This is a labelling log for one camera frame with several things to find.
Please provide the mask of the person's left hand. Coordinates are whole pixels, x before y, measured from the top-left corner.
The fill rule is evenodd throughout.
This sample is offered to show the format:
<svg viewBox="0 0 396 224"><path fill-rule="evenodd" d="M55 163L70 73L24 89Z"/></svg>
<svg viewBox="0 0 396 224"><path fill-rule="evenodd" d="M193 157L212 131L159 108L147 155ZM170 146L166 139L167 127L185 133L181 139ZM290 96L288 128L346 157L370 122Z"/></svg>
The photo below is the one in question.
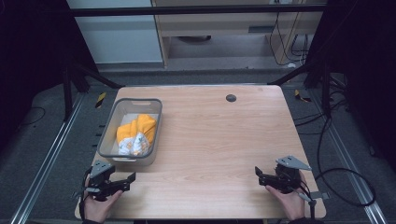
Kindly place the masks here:
<svg viewBox="0 0 396 224"><path fill-rule="evenodd" d="M83 224L104 224L112 206L122 193L122 190L118 190L108 199L100 202L95 200L88 192L85 192L83 200L84 214L81 216Z"/></svg>

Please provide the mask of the black curtain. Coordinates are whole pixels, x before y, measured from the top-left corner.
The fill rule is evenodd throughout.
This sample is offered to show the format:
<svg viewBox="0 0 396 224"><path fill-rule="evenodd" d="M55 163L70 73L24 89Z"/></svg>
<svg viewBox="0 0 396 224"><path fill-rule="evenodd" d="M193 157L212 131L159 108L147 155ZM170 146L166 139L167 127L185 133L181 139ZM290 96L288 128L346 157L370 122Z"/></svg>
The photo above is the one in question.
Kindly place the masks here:
<svg viewBox="0 0 396 224"><path fill-rule="evenodd" d="M0 0L0 153L41 91L63 82L62 40L77 63L95 71L96 64L73 17L46 12L65 10L66 0Z"/></svg>
<svg viewBox="0 0 396 224"><path fill-rule="evenodd" d="M396 0L327 0L309 60L328 38L331 70L346 76L349 102L396 172Z"/></svg>

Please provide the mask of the metal floor rail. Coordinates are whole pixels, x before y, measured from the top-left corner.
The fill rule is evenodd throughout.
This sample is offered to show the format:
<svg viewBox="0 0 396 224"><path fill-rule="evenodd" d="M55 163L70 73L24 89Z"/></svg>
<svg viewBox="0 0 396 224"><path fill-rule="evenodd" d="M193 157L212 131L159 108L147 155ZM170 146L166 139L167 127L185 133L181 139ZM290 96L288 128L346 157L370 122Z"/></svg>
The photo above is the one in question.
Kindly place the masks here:
<svg viewBox="0 0 396 224"><path fill-rule="evenodd" d="M63 148L64 142L70 133L70 130L78 116L81 109L82 102L85 98L85 93L78 93L76 101L72 104L72 111L68 119L66 119L57 133L52 145L41 163L39 170L37 171L35 178L21 201L18 209L12 216L9 224L25 224L31 211L36 203L38 196L40 195L47 179L52 170L54 163L56 162L60 151Z"/></svg>
<svg viewBox="0 0 396 224"><path fill-rule="evenodd" d="M339 132L337 132L335 126L331 124L331 120L329 118L324 116L323 120L326 123L325 130L332 139L335 152L337 153L340 162L343 164L343 167L358 173L360 170L351 158L350 154L347 152L347 148L342 141ZM364 207L364 211L370 222L372 224L389 224L380 206L376 202L374 193L370 190L368 183L362 177L358 177L355 174L348 173L347 175L360 203L372 202L370 205Z"/></svg>

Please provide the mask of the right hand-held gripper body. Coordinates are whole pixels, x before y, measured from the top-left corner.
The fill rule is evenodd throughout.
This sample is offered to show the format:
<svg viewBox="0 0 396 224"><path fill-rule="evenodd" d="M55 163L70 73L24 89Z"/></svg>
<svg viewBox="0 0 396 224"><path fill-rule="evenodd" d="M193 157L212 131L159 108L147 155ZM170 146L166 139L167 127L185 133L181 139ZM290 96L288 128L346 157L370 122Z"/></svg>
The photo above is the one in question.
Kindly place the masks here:
<svg viewBox="0 0 396 224"><path fill-rule="evenodd" d="M291 155L276 159L276 174L263 174L262 184L271 186L284 194L291 193L301 186L301 170L311 171L312 168Z"/></svg>

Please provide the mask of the black horizontal frame bar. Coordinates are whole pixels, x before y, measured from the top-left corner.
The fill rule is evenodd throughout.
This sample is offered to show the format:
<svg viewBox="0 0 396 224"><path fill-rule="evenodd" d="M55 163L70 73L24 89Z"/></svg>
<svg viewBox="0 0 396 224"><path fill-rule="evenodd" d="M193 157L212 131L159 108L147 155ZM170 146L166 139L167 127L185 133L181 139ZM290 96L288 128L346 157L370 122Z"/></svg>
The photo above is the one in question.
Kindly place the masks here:
<svg viewBox="0 0 396 224"><path fill-rule="evenodd" d="M318 12L326 4L300 5L241 5L241 6L184 6L184 7L117 7L69 9L74 17L96 16L146 16L146 15L190 15L228 13L277 13L277 12Z"/></svg>

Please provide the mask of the white cabinet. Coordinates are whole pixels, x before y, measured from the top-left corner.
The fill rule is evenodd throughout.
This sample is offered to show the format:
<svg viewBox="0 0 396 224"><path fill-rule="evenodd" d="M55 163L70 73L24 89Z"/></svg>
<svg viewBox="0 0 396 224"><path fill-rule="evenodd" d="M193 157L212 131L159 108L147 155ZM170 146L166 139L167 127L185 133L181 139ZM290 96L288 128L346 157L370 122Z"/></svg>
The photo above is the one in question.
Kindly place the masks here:
<svg viewBox="0 0 396 224"><path fill-rule="evenodd" d="M150 0L66 0L71 9L151 7ZM161 63L154 17L77 17L78 27L97 64Z"/></svg>

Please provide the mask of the grey plastic basket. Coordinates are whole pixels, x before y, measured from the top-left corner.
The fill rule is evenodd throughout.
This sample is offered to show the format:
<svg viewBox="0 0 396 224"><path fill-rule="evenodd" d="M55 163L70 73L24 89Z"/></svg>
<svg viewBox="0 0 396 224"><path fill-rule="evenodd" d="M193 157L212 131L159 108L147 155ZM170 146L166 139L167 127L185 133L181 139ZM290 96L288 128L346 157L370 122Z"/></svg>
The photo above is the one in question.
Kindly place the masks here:
<svg viewBox="0 0 396 224"><path fill-rule="evenodd" d="M97 152L114 162L130 162L133 165L151 165L157 152L157 135L161 127L163 104L159 99L121 98L112 106L104 133L99 141ZM146 156L124 156L119 154L117 129L130 123L140 114L149 114L157 120L156 133L150 151Z"/></svg>

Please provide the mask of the black metal stand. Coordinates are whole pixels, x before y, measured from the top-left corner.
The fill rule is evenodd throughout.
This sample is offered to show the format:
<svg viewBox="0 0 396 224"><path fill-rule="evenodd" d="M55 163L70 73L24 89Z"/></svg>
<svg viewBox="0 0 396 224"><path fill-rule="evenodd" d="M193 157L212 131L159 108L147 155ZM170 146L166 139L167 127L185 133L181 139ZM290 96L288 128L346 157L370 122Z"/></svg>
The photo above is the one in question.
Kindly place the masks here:
<svg viewBox="0 0 396 224"><path fill-rule="evenodd" d="M85 76L92 77L93 79L105 84L112 89L122 88L121 84L111 81L98 72L91 70L78 63L66 63L62 68L63 86L64 86L64 121L69 120L73 112L73 100L71 86L74 84L78 92L87 92L90 89L90 84Z"/></svg>
<svg viewBox="0 0 396 224"><path fill-rule="evenodd" d="M307 73L304 85L310 89L314 88L321 82L321 109L325 116L329 118L331 116L330 106L330 65L325 60L315 59L304 65L294 69L285 76L269 82L269 85L281 86L288 80L297 77L302 73Z"/></svg>

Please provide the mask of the yellow and white cloth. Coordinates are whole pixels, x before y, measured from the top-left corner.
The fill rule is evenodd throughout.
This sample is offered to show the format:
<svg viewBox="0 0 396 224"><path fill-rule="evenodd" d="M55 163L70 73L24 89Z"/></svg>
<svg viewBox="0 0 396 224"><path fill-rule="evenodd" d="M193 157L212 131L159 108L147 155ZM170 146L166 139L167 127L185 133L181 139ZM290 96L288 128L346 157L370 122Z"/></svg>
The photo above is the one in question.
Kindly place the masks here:
<svg viewBox="0 0 396 224"><path fill-rule="evenodd" d="M130 123L121 125L116 132L119 154L146 156L153 144L157 120L149 114L140 114Z"/></svg>

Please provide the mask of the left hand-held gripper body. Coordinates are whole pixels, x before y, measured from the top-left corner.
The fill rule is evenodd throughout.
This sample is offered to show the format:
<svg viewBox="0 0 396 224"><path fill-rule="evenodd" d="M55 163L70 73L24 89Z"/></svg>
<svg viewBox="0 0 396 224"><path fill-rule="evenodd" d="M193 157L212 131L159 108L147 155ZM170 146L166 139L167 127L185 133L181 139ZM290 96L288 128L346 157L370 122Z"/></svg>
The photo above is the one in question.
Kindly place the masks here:
<svg viewBox="0 0 396 224"><path fill-rule="evenodd" d="M111 181L110 176L116 171L116 167L106 161L97 160L86 171L81 188L73 193L74 198L82 199L84 193L88 192L95 200L103 202L112 196L121 186L130 185L127 178L118 181Z"/></svg>

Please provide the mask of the person's right hand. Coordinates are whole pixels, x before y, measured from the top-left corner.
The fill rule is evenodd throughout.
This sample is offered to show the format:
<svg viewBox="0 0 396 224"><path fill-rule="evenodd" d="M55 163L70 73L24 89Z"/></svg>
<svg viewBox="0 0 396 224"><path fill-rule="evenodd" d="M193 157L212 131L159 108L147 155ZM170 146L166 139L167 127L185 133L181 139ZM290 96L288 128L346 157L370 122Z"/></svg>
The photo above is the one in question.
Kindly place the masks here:
<svg viewBox="0 0 396 224"><path fill-rule="evenodd" d="M280 202L289 221L305 217L305 202L300 197L304 192L301 189L284 194L271 186L266 186L265 188Z"/></svg>

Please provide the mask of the yellow and black tape strip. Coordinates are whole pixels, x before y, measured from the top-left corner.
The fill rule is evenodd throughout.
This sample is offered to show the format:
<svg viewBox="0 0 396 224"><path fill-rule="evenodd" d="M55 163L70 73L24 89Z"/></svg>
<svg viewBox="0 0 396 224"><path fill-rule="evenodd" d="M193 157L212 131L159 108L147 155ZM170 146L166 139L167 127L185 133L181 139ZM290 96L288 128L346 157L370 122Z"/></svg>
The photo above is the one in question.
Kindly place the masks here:
<svg viewBox="0 0 396 224"><path fill-rule="evenodd" d="M106 92L101 92L101 93L99 94L98 98L97 98L97 101L96 101L94 107L95 107L95 108L101 107L101 105L102 105L103 101L105 100L105 98L106 98Z"/></svg>
<svg viewBox="0 0 396 224"><path fill-rule="evenodd" d="M307 90L295 90L294 91L294 97L297 100L303 101L303 102L310 102L311 101L311 97L308 93Z"/></svg>

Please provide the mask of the light wooden desk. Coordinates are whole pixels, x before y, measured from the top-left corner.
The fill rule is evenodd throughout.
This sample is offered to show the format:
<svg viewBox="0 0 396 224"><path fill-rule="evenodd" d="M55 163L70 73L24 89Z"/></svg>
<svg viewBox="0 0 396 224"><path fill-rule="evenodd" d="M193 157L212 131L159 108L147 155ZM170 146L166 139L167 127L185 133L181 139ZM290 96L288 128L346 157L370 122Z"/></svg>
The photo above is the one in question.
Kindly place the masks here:
<svg viewBox="0 0 396 224"><path fill-rule="evenodd" d="M150 0L155 7L299 5L321 4L327 0ZM160 37L203 35L264 34L277 63L291 56L292 40L297 35L313 35L321 12L231 13L158 15Z"/></svg>

